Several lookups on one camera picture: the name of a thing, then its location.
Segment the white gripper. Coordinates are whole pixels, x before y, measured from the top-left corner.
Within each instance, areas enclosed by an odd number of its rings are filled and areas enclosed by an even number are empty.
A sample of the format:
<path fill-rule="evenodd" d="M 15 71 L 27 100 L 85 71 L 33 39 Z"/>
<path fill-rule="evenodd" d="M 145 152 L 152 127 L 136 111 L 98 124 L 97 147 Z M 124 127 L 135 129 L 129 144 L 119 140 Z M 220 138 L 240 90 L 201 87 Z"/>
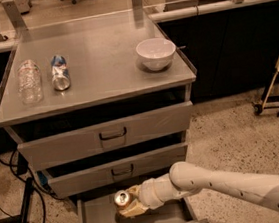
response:
<path fill-rule="evenodd" d="M 177 193 L 168 174 L 148 179 L 141 186 L 135 184 L 126 191 L 135 199 L 117 208 L 118 213 L 124 218 L 137 217 L 145 214 L 148 209 L 154 210 L 162 207 L 165 202 L 175 199 Z"/>

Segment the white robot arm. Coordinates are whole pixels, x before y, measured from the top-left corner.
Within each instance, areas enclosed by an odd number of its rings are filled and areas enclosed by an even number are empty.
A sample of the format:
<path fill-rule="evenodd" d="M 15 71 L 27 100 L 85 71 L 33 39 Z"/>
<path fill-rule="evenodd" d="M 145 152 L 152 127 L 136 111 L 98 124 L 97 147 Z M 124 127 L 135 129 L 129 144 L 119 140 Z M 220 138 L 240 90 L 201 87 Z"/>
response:
<path fill-rule="evenodd" d="M 279 175 L 208 170 L 188 162 L 173 164 L 158 178 L 115 193 L 118 213 L 135 217 L 180 200 L 203 189 L 210 189 L 239 200 L 279 212 Z"/>

